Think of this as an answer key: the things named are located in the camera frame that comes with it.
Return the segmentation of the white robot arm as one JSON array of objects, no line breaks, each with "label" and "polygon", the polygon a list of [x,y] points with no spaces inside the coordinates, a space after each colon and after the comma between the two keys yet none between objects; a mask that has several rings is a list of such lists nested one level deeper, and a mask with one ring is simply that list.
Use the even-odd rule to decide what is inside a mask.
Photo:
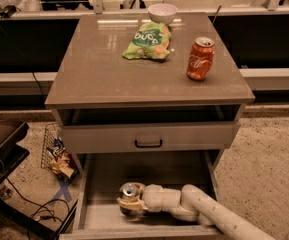
[{"label": "white robot arm", "polygon": [[197,221],[202,214],[232,240],[276,240],[191,184],[176,190],[130,182],[120,187],[120,193],[117,202],[123,209],[167,212],[189,222]]}]

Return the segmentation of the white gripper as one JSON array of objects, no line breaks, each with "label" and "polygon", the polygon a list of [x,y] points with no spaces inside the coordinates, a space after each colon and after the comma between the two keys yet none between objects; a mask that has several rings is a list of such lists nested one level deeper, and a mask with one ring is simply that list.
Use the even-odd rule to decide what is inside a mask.
[{"label": "white gripper", "polygon": [[119,206],[124,209],[131,211],[147,210],[153,213],[161,212],[163,209],[164,188],[160,185],[151,184],[145,187],[142,183],[128,182],[120,187],[120,192],[127,198],[139,196],[143,192],[142,200],[131,201],[118,198]]}]

